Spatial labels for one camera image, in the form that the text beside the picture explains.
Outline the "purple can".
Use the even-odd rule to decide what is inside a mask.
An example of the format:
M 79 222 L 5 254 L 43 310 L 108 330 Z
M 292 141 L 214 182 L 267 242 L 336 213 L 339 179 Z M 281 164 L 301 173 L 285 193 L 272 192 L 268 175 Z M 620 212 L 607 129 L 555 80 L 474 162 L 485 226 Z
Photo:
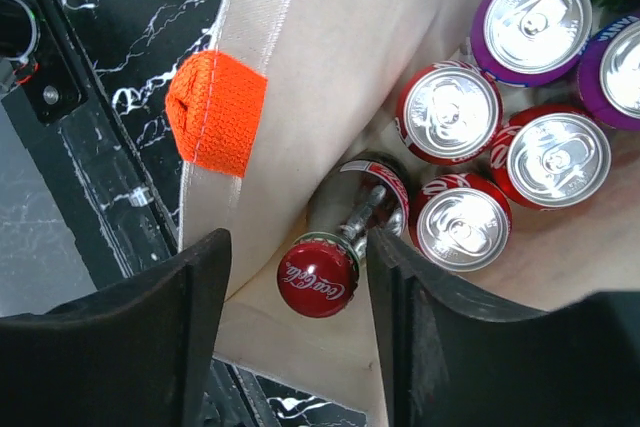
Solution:
M 591 0 L 482 0 L 472 22 L 471 50 L 494 80 L 538 87 L 578 63 L 592 22 Z
M 639 13 L 601 29 L 578 65 L 577 92 L 584 108 L 606 125 L 639 129 Z

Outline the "cola glass bottle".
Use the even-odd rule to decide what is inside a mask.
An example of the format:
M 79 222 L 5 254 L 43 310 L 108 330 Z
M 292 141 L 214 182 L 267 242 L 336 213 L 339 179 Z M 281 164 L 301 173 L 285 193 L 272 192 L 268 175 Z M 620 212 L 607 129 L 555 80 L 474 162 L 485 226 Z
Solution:
M 309 201 L 306 232 L 278 265 L 284 302 L 310 318 L 344 309 L 358 286 L 368 233 L 401 236 L 407 228 L 409 190 L 407 169 L 384 152 L 365 150 L 334 167 Z

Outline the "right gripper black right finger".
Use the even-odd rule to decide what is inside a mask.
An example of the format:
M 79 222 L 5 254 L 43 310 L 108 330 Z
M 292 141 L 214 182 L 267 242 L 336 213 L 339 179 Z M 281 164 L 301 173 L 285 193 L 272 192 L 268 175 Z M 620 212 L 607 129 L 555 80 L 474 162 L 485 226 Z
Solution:
M 635 426 L 639 296 L 551 312 L 490 293 L 382 229 L 366 251 L 393 426 Z

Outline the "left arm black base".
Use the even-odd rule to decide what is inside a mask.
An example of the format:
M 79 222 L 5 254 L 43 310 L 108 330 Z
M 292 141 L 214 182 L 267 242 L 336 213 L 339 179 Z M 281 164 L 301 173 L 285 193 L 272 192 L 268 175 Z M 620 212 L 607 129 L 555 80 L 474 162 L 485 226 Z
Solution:
M 1 0 L 1 95 L 23 90 L 45 125 L 88 98 L 78 48 L 57 0 Z

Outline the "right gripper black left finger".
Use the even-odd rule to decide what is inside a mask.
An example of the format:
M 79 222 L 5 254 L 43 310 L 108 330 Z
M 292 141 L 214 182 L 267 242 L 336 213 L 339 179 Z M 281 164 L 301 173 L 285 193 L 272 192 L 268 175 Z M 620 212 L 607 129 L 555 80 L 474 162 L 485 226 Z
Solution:
M 1 321 L 5 426 L 194 426 L 231 270 L 218 229 L 160 265 Z

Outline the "beige canvas tote bag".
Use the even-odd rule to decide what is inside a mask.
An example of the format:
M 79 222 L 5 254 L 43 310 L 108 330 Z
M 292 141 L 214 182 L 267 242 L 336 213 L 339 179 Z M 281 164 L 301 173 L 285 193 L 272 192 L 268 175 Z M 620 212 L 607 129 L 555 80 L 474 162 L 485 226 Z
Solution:
M 453 56 L 480 2 L 222 0 L 208 48 L 182 64 L 166 97 L 183 158 L 179 244 L 217 228 L 231 235 L 216 356 L 393 426 L 366 260 L 350 302 L 326 318 L 284 302 L 277 268 L 341 160 L 379 147 L 425 175 L 390 104 L 416 69 Z M 451 274 L 544 312 L 598 292 L 639 296 L 639 130 L 605 135 L 612 166 L 594 196 L 559 210 L 516 207 L 504 254 Z

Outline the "red can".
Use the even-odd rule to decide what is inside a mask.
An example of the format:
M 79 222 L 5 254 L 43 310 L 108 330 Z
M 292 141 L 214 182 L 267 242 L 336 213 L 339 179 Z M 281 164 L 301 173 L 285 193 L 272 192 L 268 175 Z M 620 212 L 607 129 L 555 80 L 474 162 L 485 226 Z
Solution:
M 419 159 L 456 165 L 488 149 L 502 117 L 496 82 L 474 65 L 448 60 L 427 66 L 403 87 L 395 126 Z
M 546 104 L 509 118 L 491 146 L 489 166 L 512 201 L 557 210 L 599 190 L 611 162 L 610 143 L 589 115 L 571 105 Z
M 476 173 L 437 176 L 411 201 L 409 233 L 414 246 L 450 272 L 488 266 L 504 251 L 511 230 L 506 196 Z

